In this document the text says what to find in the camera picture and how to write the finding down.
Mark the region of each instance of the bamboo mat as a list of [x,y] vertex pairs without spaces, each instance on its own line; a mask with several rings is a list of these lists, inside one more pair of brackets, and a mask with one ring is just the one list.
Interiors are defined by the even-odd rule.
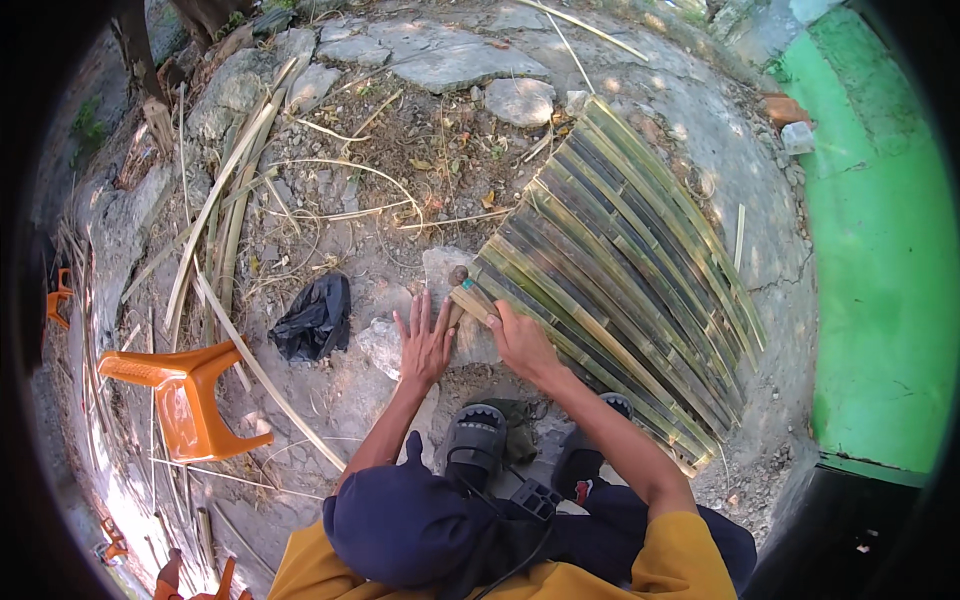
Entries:
[[735,370],[766,337],[696,203],[594,96],[470,275],[538,320],[561,359],[693,476],[743,415]]

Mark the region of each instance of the green wall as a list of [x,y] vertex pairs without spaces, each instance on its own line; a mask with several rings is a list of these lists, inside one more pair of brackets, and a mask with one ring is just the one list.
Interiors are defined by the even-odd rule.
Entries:
[[781,66],[784,91],[818,123],[816,152],[800,157],[819,283],[814,438],[827,453],[929,472],[960,348],[943,161],[909,83],[856,13],[825,14]]

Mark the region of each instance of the black plastic bag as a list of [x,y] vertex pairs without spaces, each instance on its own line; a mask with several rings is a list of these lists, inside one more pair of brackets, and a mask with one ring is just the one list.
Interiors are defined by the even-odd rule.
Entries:
[[300,290],[290,310],[268,335],[288,361],[314,362],[334,348],[347,349],[349,316],[349,281],[339,273],[331,273]]

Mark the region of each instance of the left hand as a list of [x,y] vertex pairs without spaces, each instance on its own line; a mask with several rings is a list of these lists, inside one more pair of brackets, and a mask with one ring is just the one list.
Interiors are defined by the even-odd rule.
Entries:
[[407,333],[400,313],[394,311],[394,321],[403,344],[400,381],[422,386],[424,392],[440,381],[441,375],[450,364],[450,346],[456,332],[449,326],[451,305],[450,297],[445,298],[437,317],[437,326],[432,331],[428,290],[415,296],[410,305],[410,333]]

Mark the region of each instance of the gray stone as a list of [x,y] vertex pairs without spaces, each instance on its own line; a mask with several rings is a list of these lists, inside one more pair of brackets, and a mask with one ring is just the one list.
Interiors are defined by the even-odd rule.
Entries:
[[219,141],[234,115],[253,110],[275,65],[274,55],[256,48],[238,50],[224,61],[187,117],[190,135]]
[[[90,204],[93,218],[89,238],[94,256],[94,323],[103,336],[111,336],[117,326],[120,296],[130,280],[133,265],[144,253],[150,227],[160,208],[177,185],[170,163],[154,165],[130,192],[103,191]],[[98,336],[98,352],[108,341]]]
[[342,73],[340,69],[328,69],[322,64],[311,64],[294,82],[290,95],[291,112],[313,110]]
[[[474,258],[475,254],[451,246],[440,246],[423,253],[423,269],[426,271],[426,286],[430,290],[434,318],[440,312],[441,302],[450,293],[450,284],[447,282],[450,272],[457,265],[469,265]],[[450,366],[463,367],[473,363],[495,365],[498,362],[500,355],[496,351],[493,334],[485,324],[470,315],[464,315],[453,341]]]
[[546,25],[538,18],[540,11],[523,6],[501,6],[496,12],[496,19],[484,31],[498,32],[504,29],[546,29]]
[[817,149],[813,132],[805,121],[784,126],[780,139],[783,140],[783,148],[790,155],[804,155]]
[[391,48],[394,60],[410,58],[425,49],[438,49],[394,66],[398,77],[435,94],[511,74],[546,77],[549,73],[546,67],[517,48],[499,50],[480,36],[431,21],[373,23],[367,35]]
[[493,80],[484,91],[485,106],[501,121],[517,127],[538,127],[550,120],[553,85],[535,79]]
[[313,58],[313,51],[316,47],[317,33],[312,29],[288,29],[285,32],[280,32],[274,37],[277,68],[289,59],[297,57],[297,64],[294,68],[297,69],[297,72],[302,73],[310,64],[310,59]]
[[390,57],[390,49],[370,36],[351,36],[321,44],[317,56],[344,62],[354,61],[363,66],[380,66]]
[[590,92],[583,89],[569,90],[566,92],[566,105],[564,110],[571,117],[579,119],[587,111],[587,100],[590,99]]
[[370,356],[375,367],[397,381],[400,379],[400,356],[403,346],[396,323],[376,318],[370,326],[356,334],[354,340],[361,350]]
[[346,39],[364,28],[367,22],[363,19],[350,19],[344,22],[343,19],[332,19],[324,24],[320,31],[320,43]]

